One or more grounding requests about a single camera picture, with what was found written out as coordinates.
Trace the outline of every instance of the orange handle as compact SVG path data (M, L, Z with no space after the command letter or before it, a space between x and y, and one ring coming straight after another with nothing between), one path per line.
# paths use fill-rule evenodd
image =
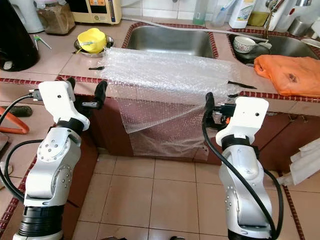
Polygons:
M5 109L0 106L0 114L3 114ZM10 128L10 127L0 127L0 132L8 134L27 134L29 132L29 127L21 121L19 118L8 112L5 116L6 119L10 120L16 124L19 128Z

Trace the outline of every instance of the yellow cup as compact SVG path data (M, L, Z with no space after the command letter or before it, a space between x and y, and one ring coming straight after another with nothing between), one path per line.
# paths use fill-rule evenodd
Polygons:
M91 54L100 53L107 44L106 35L98 28L90 28L80 33L77 39L81 48Z

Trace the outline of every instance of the metal bowl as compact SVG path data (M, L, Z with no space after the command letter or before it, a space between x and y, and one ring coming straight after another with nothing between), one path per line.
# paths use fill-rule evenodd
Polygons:
M105 47L106 47L106 48L111 48L111 47L115 44L115 40L114 40L111 36L107 36L106 39L107 39L107 41L106 41ZM73 46L74 46L75 49L77 49L77 50L81 49L81 46L80 46L78 40L75 40ZM80 53L81 53L82 55L88 57L88 58L102 58L103 55L104 55L104 51L105 51L105 50L103 49L103 50L102 50L101 52L99 52L99 53L89 53L89 52L87 52L86 50L83 50L83 49L82 49L82 50L80 51Z

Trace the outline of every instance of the sink basin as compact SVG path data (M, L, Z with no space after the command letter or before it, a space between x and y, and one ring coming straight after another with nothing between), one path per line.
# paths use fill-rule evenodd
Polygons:
M203 31L179 31L158 26L140 26L133 29L126 48L214 58L210 36Z
M261 37L260 34L250 34L254 37ZM230 34L229 40L232 43L236 35ZM317 55L311 50L311 48L305 43L301 42L298 39L288 37L288 36L273 36L269 35L269 43L272 44L272 48L270 49L270 54L272 55L282 55L288 57L311 57L314 59L319 59ZM236 58L244 64L253 64L254 60L246 61L241 57L237 56Z

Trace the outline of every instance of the kitchen counter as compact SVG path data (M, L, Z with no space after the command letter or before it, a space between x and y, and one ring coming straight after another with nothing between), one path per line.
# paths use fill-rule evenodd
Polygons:
M191 20L151 17L142 17L142 19L157 23L192 24ZM128 29L134 23L135 22L133 21L122 20L120 24L113 26L108 24L77 24L76 27L65 36L48 35L45 32L39 33L39 35L52 47L52 50L49 50L40 42L38 44L40 60L36 65L21 72L0 71L0 101L12 101L17 96L24 94L26 89L36 88L37 82L30 81L52 81L58 76L61 76L63 79L67 76L77 76L76 80L78 83L75 87L75 93L92 95L99 82L100 73L98 70L89 70L88 68L100 66L99 61L101 58L88 58L81 54L71 54L75 50L73 43L77 39L77 35L92 27L99 28L101 31L115 39L115 47L121 48ZM210 22L206 22L204 27L212 29ZM226 24L217 29L228 30L230 27ZM261 30L262 28L251 27L250 29ZM240 82L257 88L250 89L250 92L244 93L245 95L266 98L269 102L269 111L271 112L320 116L319 99L301 97L298 97L297 99L295 97L279 99L279 95L270 80L258 76L252 67L242 64L233 56L226 34L213 33L213 36L219 55L218 59L236 63L241 75ZM20 85L17 87L12 84L7 84L10 80L5 80L5 78L27 81L20 81L19 84L24 86ZM129 96L135 96L136 90L132 87L127 87L127 89L123 91L123 88L125 87L111 84L107 88L107 96L116 97L119 88L122 88L122 93L125 92L128 93Z

